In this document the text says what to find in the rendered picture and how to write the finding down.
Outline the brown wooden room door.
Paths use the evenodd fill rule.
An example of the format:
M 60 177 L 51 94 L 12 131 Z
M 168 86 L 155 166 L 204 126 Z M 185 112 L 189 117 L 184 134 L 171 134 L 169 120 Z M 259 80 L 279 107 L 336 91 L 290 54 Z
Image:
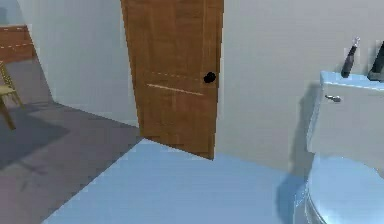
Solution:
M 224 0 L 120 2 L 140 135 L 212 160 Z

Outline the white toilet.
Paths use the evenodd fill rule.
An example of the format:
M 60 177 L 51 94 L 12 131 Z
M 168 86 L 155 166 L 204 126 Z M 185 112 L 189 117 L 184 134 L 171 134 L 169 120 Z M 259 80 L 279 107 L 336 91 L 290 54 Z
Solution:
M 295 224 L 384 224 L 384 83 L 320 73 Z

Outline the dark slim bottle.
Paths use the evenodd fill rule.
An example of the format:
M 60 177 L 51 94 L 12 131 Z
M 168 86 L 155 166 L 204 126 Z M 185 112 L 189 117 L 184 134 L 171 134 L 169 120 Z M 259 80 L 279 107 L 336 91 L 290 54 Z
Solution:
M 352 44 L 352 46 L 351 46 L 351 48 L 350 48 L 350 50 L 346 56 L 346 59 L 344 61 L 344 64 L 343 64 L 343 67 L 341 70 L 341 76 L 343 78 L 348 78 L 350 75 L 350 72 L 351 72 L 352 67 L 354 65 L 355 53 L 356 53 L 356 50 L 359 46 L 360 40 L 361 40 L 360 37 L 355 37 L 353 40 L 353 44 Z

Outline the yellow wooden chair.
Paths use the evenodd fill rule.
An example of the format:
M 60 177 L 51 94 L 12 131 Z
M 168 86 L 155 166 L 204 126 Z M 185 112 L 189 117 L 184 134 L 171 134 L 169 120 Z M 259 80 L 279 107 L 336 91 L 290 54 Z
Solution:
M 21 101 L 21 98 L 16 90 L 16 87 L 13 83 L 13 80 L 6 68 L 4 61 L 0 61 L 0 77 L 3 81 L 0 84 L 0 114 L 5 119 L 5 122 L 10 130 L 15 130 L 16 126 L 11 118 L 11 115 L 5 105 L 4 97 L 10 97 L 15 104 L 18 104 L 20 107 L 24 107 L 24 104 Z

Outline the brown wooden cupboard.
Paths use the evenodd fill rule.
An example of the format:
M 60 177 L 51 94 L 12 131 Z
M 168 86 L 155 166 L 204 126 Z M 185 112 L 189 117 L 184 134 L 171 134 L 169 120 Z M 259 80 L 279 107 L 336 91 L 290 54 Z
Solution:
M 0 61 L 34 59 L 36 50 L 26 25 L 0 25 Z

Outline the dark spray bottle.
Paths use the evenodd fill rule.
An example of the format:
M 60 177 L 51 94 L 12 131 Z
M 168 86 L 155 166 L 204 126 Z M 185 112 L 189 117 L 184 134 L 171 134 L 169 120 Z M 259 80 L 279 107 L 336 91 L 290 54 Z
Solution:
M 384 41 L 379 48 L 375 61 L 368 73 L 370 81 L 384 82 Z

